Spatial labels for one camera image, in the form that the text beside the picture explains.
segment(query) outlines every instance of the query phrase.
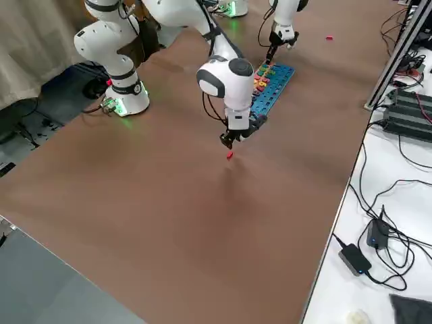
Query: gray floor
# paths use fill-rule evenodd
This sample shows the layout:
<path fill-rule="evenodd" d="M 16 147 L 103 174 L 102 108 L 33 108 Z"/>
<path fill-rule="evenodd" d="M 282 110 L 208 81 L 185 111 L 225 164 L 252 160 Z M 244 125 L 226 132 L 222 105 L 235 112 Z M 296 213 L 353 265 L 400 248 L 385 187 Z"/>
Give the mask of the gray floor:
<path fill-rule="evenodd" d="M 0 323 L 144 324 L 20 231 L 0 248 Z"/>
<path fill-rule="evenodd" d="M 93 75 L 69 69 L 43 87 L 39 113 L 22 119 L 34 140 L 43 145 L 76 117 L 91 101 L 82 87 Z M 20 115 L 32 111 L 33 100 L 8 107 Z M 50 116 L 51 125 L 43 126 Z M 0 168 L 19 165 L 34 150 L 21 136 L 0 145 Z M 104 293 L 63 261 L 19 230 L 0 248 L 0 323 L 4 324 L 144 324 L 110 295 Z"/>

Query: power adapter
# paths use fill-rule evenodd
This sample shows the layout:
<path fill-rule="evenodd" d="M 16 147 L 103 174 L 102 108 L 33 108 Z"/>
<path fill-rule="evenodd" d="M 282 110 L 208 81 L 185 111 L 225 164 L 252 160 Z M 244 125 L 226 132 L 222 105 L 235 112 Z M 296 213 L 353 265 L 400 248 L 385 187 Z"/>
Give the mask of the power adapter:
<path fill-rule="evenodd" d="M 367 245 L 382 250 L 387 248 L 389 241 L 389 226 L 381 219 L 374 219 L 367 228 Z"/>
<path fill-rule="evenodd" d="M 339 252 L 339 257 L 355 276 L 366 273 L 371 267 L 371 263 L 365 258 L 363 253 L 354 244 L 345 245 Z"/>

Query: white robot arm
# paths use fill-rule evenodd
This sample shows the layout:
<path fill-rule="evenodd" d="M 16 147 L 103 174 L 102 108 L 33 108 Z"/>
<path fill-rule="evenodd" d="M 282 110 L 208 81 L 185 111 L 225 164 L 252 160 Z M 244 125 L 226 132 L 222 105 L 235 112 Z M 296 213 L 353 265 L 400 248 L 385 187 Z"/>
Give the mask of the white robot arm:
<path fill-rule="evenodd" d="M 75 48 L 89 61 L 101 64 L 112 85 L 107 98 L 115 101 L 120 116 L 140 113 L 149 106 L 149 97 L 135 71 L 134 62 L 117 51 L 139 34 L 138 20 L 125 11 L 119 0 L 84 0 L 88 12 L 99 21 L 75 35 Z"/>
<path fill-rule="evenodd" d="M 270 33 L 270 47 L 266 62 L 270 63 L 279 46 L 287 45 L 288 49 L 294 47 L 299 33 L 294 30 L 293 19 L 296 12 L 302 11 L 308 0 L 269 0 L 271 9 L 268 16 L 275 13 Z"/>
<path fill-rule="evenodd" d="M 266 117 L 250 119 L 254 69 L 211 17 L 201 0 L 143 0 L 152 17 L 166 26 L 197 29 L 210 44 L 209 60 L 196 73 L 201 90 L 223 99 L 227 131 L 221 141 L 232 148 L 258 130 Z"/>

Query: white object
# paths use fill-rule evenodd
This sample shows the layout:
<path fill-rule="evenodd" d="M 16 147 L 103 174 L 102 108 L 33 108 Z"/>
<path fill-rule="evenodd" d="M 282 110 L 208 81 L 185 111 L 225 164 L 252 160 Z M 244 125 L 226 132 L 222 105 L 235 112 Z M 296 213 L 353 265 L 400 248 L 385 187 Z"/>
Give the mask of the white object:
<path fill-rule="evenodd" d="M 112 85 L 105 95 L 123 103 L 122 109 L 115 112 L 123 117 L 144 111 L 149 106 L 149 96 L 135 71 L 134 62 L 117 54 L 139 34 L 138 20 L 135 16 L 128 17 L 117 0 L 89 0 L 86 8 L 99 21 L 75 35 L 76 50 L 87 60 L 101 64 L 111 76 Z"/>
<path fill-rule="evenodd" d="M 358 310 L 356 312 L 351 312 L 348 314 L 348 316 L 346 317 L 346 324 L 372 324 L 372 323 L 364 311 Z"/>

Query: brown table surface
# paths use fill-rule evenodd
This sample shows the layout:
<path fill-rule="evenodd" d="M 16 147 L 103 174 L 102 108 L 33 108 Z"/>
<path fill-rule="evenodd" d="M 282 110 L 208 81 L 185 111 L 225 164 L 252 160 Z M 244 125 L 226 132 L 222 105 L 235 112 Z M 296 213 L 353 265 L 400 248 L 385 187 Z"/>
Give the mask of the brown table surface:
<path fill-rule="evenodd" d="M 222 20 L 255 66 L 265 8 Z M 295 76 L 229 163 L 194 76 L 208 47 L 185 30 L 140 69 L 147 112 L 77 117 L 1 179 L 0 214 L 150 324 L 298 322 L 398 8 L 312 0 L 276 57 Z"/>

